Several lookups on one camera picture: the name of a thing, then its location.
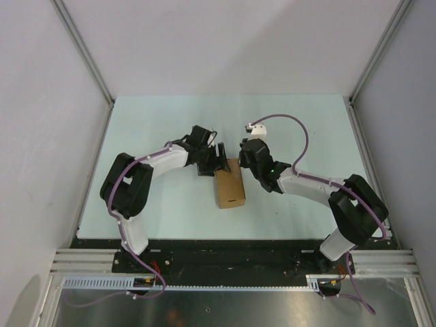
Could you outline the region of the brown cardboard express box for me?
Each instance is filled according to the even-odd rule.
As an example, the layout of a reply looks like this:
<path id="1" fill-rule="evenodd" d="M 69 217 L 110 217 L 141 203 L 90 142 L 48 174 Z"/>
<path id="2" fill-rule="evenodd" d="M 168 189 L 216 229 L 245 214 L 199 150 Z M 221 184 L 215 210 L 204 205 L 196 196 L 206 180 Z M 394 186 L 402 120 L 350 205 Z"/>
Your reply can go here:
<path id="1" fill-rule="evenodd" d="M 240 171 L 239 160 L 228 160 L 230 172 L 218 170 L 215 173 L 217 205 L 220 209 L 244 206 L 246 202 L 245 188 Z"/>

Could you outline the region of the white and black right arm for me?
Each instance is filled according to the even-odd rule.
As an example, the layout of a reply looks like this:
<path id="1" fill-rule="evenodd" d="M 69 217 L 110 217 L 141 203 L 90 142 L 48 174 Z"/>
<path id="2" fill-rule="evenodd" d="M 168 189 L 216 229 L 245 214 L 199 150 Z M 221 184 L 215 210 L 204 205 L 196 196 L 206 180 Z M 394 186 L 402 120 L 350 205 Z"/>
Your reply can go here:
<path id="1" fill-rule="evenodd" d="M 360 175 L 337 180 L 299 172 L 291 164 L 275 161 L 260 139 L 244 139 L 239 159 L 268 193 L 300 196 L 332 211 L 337 228 L 313 254 L 313 265 L 321 273 L 331 273 L 344 254 L 365 245 L 377 230 L 386 237 L 383 222 L 388 208 Z"/>

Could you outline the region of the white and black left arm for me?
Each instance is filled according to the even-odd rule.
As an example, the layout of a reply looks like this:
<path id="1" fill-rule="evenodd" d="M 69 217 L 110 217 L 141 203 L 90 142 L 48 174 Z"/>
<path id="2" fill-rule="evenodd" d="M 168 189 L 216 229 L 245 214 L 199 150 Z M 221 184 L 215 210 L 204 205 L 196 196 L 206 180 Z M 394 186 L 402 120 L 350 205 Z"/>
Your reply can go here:
<path id="1" fill-rule="evenodd" d="M 140 213 L 146 206 L 153 179 L 172 170 L 196 165 L 199 176 L 230 172 L 225 145 L 215 143 L 216 131 L 195 125 L 191 133 L 168 141 L 162 150 L 135 158 L 127 153 L 116 156 L 99 192 L 108 214 L 116 219 L 121 245 L 128 251 L 127 265 L 136 272 L 151 263 L 144 250 L 149 245 Z"/>

